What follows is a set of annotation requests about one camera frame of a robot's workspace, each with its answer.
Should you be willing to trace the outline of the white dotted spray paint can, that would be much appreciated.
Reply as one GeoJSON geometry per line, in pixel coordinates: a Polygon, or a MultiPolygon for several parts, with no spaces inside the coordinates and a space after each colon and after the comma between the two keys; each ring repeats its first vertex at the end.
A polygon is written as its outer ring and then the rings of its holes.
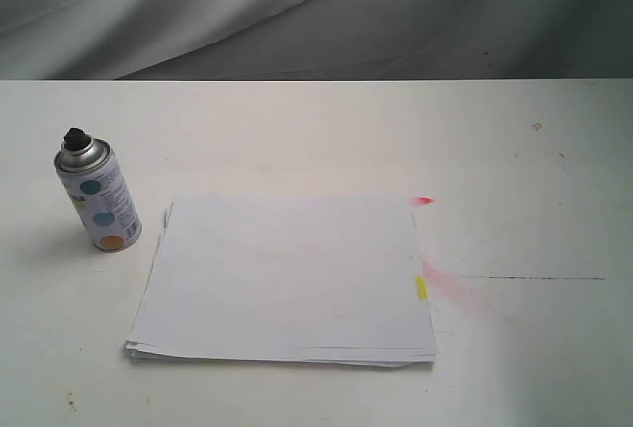
{"type": "Polygon", "coordinates": [[[137,242],[142,224],[108,142],[71,128],[54,167],[95,247],[117,252],[137,242]]]}

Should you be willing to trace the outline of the white paper stack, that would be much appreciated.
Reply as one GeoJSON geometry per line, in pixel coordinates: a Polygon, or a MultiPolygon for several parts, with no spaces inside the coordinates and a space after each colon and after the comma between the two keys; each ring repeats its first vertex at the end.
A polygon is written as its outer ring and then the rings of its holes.
{"type": "Polygon", "coordinates": [[[138,357],[434,361],[410,201],[175,199],[126,347],[138,357]]]}

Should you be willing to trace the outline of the white backdrop cloth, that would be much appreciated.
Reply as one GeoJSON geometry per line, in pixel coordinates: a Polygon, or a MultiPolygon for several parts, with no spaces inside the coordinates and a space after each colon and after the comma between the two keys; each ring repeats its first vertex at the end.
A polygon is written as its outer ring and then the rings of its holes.
{"type": "Polygon", "coordinates": [[[631,74],[632,0],[1,0],[5,80],[631,74]]]}

